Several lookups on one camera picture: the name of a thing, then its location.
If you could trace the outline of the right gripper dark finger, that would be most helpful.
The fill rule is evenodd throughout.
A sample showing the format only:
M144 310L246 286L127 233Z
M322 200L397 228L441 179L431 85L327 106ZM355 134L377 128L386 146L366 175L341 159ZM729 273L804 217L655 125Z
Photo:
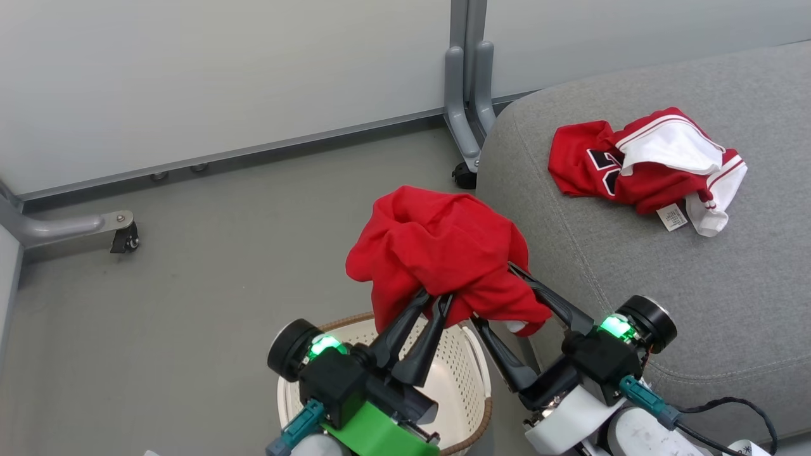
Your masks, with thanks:
M587 315L551 288L539 282L529 272L515 265L515 263L509 263L509 269L516 277L521 278L530 286L536 300L547 306L562 321L568 331L588 334L594 328L594 319L590 315Z
M532 386L538 374L525 365L498 337L490 328L489 321L481 317L472 317L472 324L509 391L519 393Z

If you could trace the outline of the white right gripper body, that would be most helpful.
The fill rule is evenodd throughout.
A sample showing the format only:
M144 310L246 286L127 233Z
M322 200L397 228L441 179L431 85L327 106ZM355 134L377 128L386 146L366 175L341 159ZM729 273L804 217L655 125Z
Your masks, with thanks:
M544 455L582 447L627 403L671 424L675 414L645 385L643 372L675 337L669 313L640 295L594 321L588 334L566 329L559 358L520 393L533 412L525 421L527 441Z

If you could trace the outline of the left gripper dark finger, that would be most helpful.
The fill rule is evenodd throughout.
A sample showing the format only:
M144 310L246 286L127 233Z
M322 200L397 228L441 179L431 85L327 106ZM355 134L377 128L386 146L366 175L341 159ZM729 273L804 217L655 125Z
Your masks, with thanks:
M369 346L370 353L374 355L374 369L390 371L396 366L400 351L429 299L426 289L419 289L406 307L377 335Z
M428 380L428 373L453 302L454 294L452 293L435 298L431 304L428 323L405 358L398 361L393 367L392 375L397 381L408 384L408 386L424 386Z

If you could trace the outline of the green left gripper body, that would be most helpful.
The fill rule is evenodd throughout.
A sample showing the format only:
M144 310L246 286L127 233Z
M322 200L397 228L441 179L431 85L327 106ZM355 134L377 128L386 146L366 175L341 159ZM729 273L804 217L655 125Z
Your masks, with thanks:
M369 346L342 343L304 319L276 335L267 366L298 384L302 409L267 446L269 455L437 455L422 425L438 404L392 370L374 369Z

